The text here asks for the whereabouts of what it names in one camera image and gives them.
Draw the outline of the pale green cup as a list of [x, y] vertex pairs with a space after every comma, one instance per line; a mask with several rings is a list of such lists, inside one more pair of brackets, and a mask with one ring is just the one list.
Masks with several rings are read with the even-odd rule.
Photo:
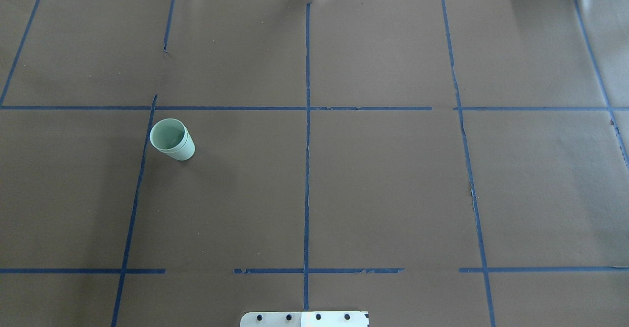
[[191, 141], [186, 126], [177, 119], [160, 120], [151, 128], [149, 141], [153, 147], [164, 153], [173, 153]]
[[195, 151], [196, 151], [196, 144], [193, 138], [191, 138], [191, 141], [187, 143], [186, 147], [183, 147], [182, 149], [176, 152], [173, 152], [173, 153], [164, 153], [161, 151], [160, 152], [177, 161], [186, 161], [188, 159], [191, 159], [191, 157], [193, 157], [193, 155], [195, 154]]

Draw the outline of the brown paper table cover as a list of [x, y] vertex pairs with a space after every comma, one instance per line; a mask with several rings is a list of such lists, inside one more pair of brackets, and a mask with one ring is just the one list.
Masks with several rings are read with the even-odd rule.
[[626, 327], [627, 64], [628, 0], [1, 0], [1, 325]]

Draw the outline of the white metal base plate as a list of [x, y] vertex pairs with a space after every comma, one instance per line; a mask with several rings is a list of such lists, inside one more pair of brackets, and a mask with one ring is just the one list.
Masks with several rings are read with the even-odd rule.
[[281, 311], [243, 314], [241, 327], [369, 327], [364, 311]]

